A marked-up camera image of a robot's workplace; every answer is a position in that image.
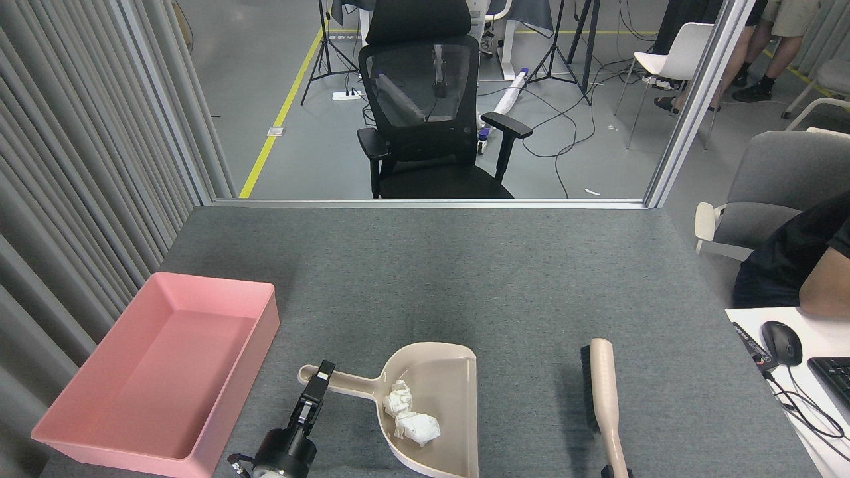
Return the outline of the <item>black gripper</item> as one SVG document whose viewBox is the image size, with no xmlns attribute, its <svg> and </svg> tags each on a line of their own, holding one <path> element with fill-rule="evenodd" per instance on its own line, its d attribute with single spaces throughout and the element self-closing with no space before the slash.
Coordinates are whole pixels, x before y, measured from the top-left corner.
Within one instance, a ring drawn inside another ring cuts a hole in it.
<svg viewBox="0 0 850 478">
<path fill-rule="evenodd" d="M 323 398 L 336 364 L 323 360 L 307 381 L 288 422 L 288 428 L 272 429 L 253 457 L 253 477 L 306 477 L 317 448 L 309 434 L 321 411 Z"/>
</svg>

